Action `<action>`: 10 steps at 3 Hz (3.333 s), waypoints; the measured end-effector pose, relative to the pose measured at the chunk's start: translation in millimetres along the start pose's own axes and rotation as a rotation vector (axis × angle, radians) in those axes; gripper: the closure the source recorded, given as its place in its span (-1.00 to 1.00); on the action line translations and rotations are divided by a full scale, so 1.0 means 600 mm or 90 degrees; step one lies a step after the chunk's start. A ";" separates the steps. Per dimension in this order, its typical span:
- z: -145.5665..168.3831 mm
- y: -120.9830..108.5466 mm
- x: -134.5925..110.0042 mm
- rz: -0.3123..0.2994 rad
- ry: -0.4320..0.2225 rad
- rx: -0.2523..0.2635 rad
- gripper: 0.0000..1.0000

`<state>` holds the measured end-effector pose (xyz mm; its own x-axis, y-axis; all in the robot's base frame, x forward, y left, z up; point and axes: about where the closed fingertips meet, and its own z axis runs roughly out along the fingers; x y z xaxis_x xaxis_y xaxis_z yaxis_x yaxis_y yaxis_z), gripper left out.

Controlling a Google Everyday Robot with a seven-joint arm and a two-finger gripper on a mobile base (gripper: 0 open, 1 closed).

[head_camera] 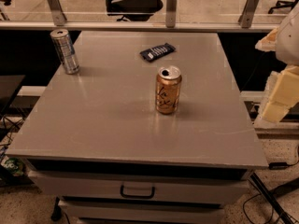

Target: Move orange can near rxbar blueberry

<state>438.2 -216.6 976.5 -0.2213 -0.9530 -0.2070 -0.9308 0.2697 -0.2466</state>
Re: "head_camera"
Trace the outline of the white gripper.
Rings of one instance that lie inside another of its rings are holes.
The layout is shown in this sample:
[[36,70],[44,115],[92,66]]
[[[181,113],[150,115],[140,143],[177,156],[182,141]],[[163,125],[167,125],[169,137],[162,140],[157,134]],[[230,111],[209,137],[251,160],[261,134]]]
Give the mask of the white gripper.
[[278,60],[290,64],[281,72],[270,74],[261,102],[261,119],[278,123],[299,102],[299,4],[255,48],[276,51]]

